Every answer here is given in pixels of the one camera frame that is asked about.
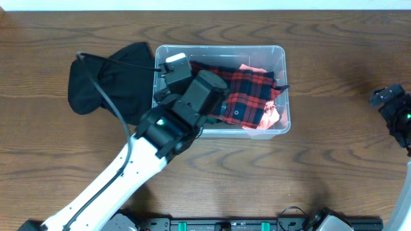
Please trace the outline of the pink t-shirt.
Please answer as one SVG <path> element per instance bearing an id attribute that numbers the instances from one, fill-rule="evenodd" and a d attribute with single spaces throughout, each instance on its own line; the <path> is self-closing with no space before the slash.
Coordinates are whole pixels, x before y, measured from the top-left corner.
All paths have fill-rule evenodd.
<path id="1" fill-rule="evenodd" d="M 240 70 L 254 71 L 257 73 L 266 73 L 265 69 L 251 67 L 245 64 L 240 65 Z M 259 122 L 259 125 L 256 127 L 256 130 L 267 130 L 273 126 L 276 122 L 280 120 L 280 115 L 276 109 L 276 105 L 273 100 L 267 101 L 264 107 L 264 112 Z"/>

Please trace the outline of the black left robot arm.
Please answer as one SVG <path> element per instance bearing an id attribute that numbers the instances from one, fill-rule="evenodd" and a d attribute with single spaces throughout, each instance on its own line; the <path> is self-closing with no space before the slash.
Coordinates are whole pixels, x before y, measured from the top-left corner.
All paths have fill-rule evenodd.
<path id="1" fill-rule="evenodd" d="M 227 84 L 210 71 L 193 74 L 189 64 L 161 64 L 160 70 L 168 87 L 156 93 L 158 105 L 112 163 L 69 205 L 43 223 L 27 220 L 19 231 L 101 230 L 140 186 L 191 146 Z"/>

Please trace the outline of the red navy plaid shirt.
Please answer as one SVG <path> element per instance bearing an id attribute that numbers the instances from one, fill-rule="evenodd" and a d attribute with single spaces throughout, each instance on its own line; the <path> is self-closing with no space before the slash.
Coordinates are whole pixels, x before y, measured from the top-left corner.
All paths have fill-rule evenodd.
<path id="1" fill-rule="evenodd" d="M 257 73 L 240 70 L 240 67 L 221 67 L 196 61 L 191 61 L 190 64 L 193 73 L 210 71 L 221 77 L 229 88 L 227 99 L 219 103 L 209 117 L 246 130 L 255 130 L 266 102 L 275 102 L 289 88 L 287 85 L 278 85 L 273 72 Z"/>

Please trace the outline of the dark green garment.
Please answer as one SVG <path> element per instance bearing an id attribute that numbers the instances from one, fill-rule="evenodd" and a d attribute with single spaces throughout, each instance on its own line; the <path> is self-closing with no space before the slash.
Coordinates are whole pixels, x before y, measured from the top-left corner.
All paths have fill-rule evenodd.
<path id="1" fill-rule="evenodd" d="M 222 120 L 215 118 L 215 117 L 207 117 L 207 119 L 205 120 L 205 124 L 218 124 L 221 122 Z"/>

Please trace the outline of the black shirt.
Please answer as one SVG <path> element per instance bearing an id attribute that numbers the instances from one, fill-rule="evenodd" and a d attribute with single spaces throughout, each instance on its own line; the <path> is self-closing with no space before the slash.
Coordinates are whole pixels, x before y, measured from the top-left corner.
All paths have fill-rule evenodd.
<path id="1" fill-rule="evenodd" d="M 71 64 L 67 93 L 69 105 L 80 115 L 90 114 L 98 108 L 114 113 L 88 79 L 87 75 L 91 74 L 125 122 L 137 125 L 141 116 L 152 107 L 154 73 L 151 68 L 155 65 L 152 51 L 146 42 L 136 42 L 109 58 L 126 64 L 119 65 L 90 57 L 85 57 L 83 62 L 75 60 Z"/>

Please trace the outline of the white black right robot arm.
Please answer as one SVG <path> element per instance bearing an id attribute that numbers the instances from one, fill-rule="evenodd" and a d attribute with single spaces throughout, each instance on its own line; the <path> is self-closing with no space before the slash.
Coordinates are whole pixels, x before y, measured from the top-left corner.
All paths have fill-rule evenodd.
<path id="1" fill-rule="evenodd" d="M 410 94 L 407 94 L 400 84 L 393 84 L 383 89 L 375 90 L 369 99 L 372 107 L 384 118 L 389 134 L 398 144 L 406 149 L 410 156 Z M 304 223 L 303 230 L 316 231 L 355 231 L 377 230 L 406 231 L 410 230 L 410 164 L 407 164 L 405 183 L 396 205 L 386 225 L 373 221 L 357 221 L 352 224 L 346 217 L 324 208 L 313 218 Z"/>

